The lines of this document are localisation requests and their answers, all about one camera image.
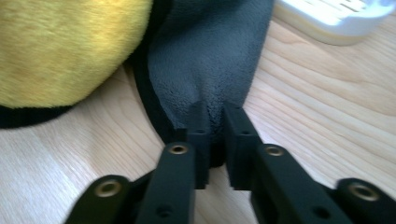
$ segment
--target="wood grain surface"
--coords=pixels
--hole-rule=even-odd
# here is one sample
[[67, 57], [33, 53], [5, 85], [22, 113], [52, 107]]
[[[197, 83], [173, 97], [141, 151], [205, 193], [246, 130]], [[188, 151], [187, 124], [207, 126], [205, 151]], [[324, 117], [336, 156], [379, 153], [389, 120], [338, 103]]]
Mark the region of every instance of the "wood grain surface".
[[[350, 47], [319, 43], [273, 20], [245, 109], [267, 143], [318, 182], [368, 180], [396, 198], [396, 14]], [[153, 169], [163, 143], [122, 66], [64, 116], [0, 131], [0, 223], [62, 223], [102, 175]], [[256, 223], [224, 168], [197, 190], [195, 223]]]

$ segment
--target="gray fabric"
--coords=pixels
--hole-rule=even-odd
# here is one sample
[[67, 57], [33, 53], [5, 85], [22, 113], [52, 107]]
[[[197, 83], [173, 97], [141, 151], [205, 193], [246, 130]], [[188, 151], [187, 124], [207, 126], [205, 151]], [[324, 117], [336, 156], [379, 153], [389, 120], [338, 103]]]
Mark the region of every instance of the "gray fabric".
[[185, 127], [191, 104], [205, 101], [216, 138], [222, 102], [246, 99], [272, 7], [273, 0], [173, 1], [150, 44], [148, 70], [175, 128]]

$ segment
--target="black plastic part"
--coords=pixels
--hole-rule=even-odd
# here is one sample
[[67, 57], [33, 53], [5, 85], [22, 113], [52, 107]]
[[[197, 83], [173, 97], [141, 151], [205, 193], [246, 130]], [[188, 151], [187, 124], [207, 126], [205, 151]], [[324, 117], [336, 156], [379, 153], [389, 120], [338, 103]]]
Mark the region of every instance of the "black plastic part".
[[253, 156], [262, 143], [248, 115], [240, 106], [224, 103], [226, 165], [234, 189], [250, 190]]
[[251, 202], [260, 223], [352, 223], [289, 152], [258, 147]]
[[331, 195], [354, 223], [396, 223], [396, 202], [373, 184], [342, 179]]
[[165, 147], [148, 185], [137, 224], [193, 222], [194, 155], [190, 144], [172, 143]]
[[120, 213], [119, 223], [135, 223], [140, 212], [140, 206], [146, 195], [153, 171], [130, 183], [130, 190]]
[[204, 189], [209, 181], [210, 121], [206, 104], [203, 102], [190, 107], [187, 142], [195, 147], [195, 188]]
[[[120, 184], [120, 190], [113, 196], [100, 197], [96, 194], [101, 184], [114, 181]], [[93, 182], [75, 204], [66, 224], [78, 223], [121, 223], [125, 209], [125, 199], [130, 190], [128, 179], [119, 175], [107, 175]]]

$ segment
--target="white object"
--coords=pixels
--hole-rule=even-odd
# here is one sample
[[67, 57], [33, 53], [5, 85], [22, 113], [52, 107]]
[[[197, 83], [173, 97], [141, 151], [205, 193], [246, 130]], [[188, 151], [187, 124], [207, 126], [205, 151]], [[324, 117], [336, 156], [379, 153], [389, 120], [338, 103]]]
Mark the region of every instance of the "white object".
[[333, 45], [359, 42], [396, 8], [396, 0], [276, 0], [274, 15]]

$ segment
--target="yellow plush toy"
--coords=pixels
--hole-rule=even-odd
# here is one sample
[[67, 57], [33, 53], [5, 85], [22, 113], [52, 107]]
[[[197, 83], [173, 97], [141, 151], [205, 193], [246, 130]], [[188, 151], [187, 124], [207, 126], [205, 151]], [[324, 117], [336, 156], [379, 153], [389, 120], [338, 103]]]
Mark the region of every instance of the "yellow plush toy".
[[150, 0], [0, 1], [0, 105], [73, 105], [138, 46]]
[[203, 102], [218, 153], [212, 158], [221, 162], [222, 104], [244, 103], [273, 3], [0, 0], [0, 128], [61, 115], [130, 58], [163, 141], [185, 129], [191, 106]]

